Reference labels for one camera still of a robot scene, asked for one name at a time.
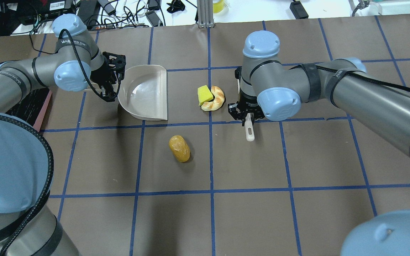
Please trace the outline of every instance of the yellow potato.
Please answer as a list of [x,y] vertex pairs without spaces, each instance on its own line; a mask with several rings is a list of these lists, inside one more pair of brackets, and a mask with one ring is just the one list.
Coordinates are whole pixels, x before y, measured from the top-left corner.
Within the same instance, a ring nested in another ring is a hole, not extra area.
[[176,135],[170,138],[169,147],[178,162],[186,162],[189,160],[191,150],[182,136]]

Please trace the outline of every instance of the white dish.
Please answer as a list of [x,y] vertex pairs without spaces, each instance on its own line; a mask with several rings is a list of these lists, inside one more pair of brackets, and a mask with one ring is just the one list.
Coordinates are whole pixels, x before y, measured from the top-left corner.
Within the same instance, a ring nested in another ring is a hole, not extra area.
[[167,70],[160,65],[126,69],[118,101],[133,117],[147,121],[168,119]]

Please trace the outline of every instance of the white label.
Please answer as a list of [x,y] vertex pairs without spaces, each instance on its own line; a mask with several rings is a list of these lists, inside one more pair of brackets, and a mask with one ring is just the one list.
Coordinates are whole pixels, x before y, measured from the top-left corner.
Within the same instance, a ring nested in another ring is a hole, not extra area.
[[64,1],[50,4],[50,10],[58,10],[64,8]]

